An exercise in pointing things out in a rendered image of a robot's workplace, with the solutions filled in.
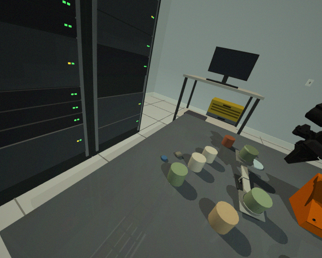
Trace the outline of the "brown cylinder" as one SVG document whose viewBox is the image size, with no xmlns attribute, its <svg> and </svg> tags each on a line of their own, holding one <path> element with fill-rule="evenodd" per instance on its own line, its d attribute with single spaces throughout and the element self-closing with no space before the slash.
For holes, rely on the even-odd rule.
<svg viewBox="0 0 322 258">
<path fill-rule="evenodd" d="M 221 144 L 225 147 L 231 148 L 232 144 L 235 142 L 235 138 L 230 135 L 225 135 Z"/>
</svg>

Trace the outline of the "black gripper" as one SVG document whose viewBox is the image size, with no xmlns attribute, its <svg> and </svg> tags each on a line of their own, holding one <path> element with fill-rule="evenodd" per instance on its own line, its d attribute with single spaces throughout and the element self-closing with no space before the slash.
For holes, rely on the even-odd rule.
<svg viewBox="0 0 322 258">
<path fill-rule="evenodd" d="M 322 160 L 322 135 L 315 140 L 300 140 L 295 143 L 295 149 L 284 160 L 288 164 Z"/>
</svg>

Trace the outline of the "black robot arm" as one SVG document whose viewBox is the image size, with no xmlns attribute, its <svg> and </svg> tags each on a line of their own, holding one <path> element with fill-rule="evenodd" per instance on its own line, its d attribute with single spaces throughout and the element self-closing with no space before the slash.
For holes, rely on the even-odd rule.
<svg viewBox="0 0 322 258">
<path fill-rule="evenodd" d="M 322 103 L 317 104 L 314 108 L 307 112 L 305 117 L 310 121 L 314 122 L 316 125 L 322 127 Z M 315 140 L 320 135 L 322 135 L 322 132 L 316 133 L 311 131 L 310 128 L 311 126 L 307 124 L 304 124 L 302 126 L 297 125 L 297 127 L 294 129 L 292 133 L 306 140 Z"/>
</svg>

